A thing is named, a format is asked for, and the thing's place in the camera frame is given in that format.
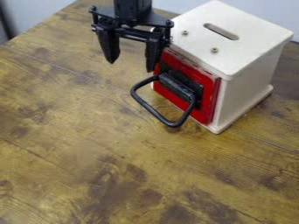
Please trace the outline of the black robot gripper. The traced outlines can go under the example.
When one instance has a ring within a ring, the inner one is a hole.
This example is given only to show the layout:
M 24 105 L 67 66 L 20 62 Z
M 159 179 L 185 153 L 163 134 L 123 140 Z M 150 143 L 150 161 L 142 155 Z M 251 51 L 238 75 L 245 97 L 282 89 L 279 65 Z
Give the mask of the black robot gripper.
M 146 69 L 151 73 L 174 28 L 174 22 L 154 12 L 153 0 L 114 0 L 112 6 L 91 6 L 88 12 L 107 61 L 114 64 L 118 60 L 119 38 L 146 42 Z

